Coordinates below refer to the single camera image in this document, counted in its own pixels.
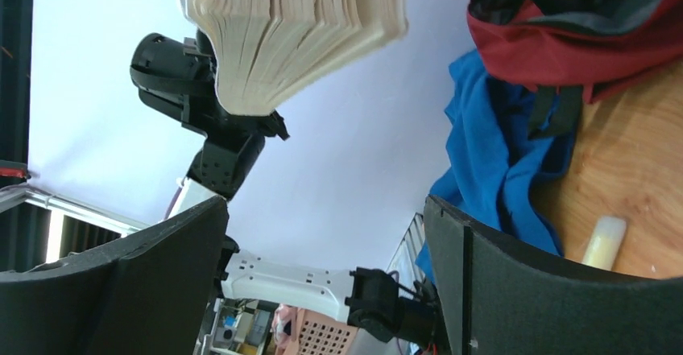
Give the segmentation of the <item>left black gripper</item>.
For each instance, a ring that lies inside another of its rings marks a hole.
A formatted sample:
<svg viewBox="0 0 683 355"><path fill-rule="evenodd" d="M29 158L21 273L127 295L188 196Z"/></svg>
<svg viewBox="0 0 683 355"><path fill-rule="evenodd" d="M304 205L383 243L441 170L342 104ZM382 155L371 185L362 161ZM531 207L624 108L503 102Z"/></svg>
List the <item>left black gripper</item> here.
<svg viewBox="0 0 683 355"><path fill-rule="evenodd" d="M207 138L289 138L284 118L276 111L267 116L227 113L214 89L215 70L215 58L200 52L194 40L186 45L160 33L140 41L129 67L143 104Z"/></svg>

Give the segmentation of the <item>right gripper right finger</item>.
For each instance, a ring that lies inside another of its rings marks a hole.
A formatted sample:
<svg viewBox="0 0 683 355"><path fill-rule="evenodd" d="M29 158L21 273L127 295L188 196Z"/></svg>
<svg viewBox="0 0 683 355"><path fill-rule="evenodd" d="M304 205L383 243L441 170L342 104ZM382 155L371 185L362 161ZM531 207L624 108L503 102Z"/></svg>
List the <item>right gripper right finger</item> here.
<svg viewBox="0 0 683 355"><path fill-rule="evenodd" d="M451 353L681 353L681 279L560 258L436 196L424 223Z"/></svg>

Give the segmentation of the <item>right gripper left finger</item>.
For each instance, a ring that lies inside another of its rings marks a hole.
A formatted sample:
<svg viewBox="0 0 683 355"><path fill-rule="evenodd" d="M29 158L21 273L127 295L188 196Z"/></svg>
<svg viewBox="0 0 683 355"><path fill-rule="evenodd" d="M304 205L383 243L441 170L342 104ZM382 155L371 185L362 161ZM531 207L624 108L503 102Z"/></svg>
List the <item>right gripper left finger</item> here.
<svg viewBox="0 0 683 355"><path fill-rule="evenodd" d="M85 252L3 272L2 353L192 353L227 223L214 197Z"/></svg>

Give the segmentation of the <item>little women book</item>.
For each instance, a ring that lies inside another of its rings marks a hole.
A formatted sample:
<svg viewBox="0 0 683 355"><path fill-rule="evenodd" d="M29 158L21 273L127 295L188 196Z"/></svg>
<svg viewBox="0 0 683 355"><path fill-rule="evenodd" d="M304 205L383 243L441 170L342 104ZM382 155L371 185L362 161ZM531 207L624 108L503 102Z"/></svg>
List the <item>little women book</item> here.
<svg viewBox="0 0 683 355"><path fill-rule="evenodd" d="M405 0L179 0L217 62L230 114L267 116L331 72L402 38Z"/></svg>

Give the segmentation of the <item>red backpack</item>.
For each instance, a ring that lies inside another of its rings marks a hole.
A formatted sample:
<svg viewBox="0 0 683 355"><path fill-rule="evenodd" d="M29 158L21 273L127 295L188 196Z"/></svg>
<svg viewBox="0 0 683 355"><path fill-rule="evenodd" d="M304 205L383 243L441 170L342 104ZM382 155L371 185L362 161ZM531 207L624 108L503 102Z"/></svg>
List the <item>red backpack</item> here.
<svg viewBox="0 0 683 355"><path fill-rule="evenodd" d="M486 70L536 95L529 138L682 57L682 0L470 0L467 23Z"/></svg>

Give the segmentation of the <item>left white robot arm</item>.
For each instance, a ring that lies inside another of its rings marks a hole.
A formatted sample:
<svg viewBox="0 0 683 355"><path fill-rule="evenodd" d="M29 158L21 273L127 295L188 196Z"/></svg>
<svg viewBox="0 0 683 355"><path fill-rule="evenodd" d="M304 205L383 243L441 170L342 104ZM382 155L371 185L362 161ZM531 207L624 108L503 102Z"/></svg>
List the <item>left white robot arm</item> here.
<svg viewBox="0 0 683 355"><path fill-rule="evenodd" d="M276 112L264 117L227 113L213 91L216 67L213 47L203 33L182 42L151 33L132 56L130 77L141 102L205 139L181 181L169 216L213 196L232 200L266 139L289 136ZM226 237L214 286L221 299L285 304L361 328L382 342L401 339L434 354L447 349L440 301L427 280L406 287L379 269L286 265L243 250Z"/></svg>

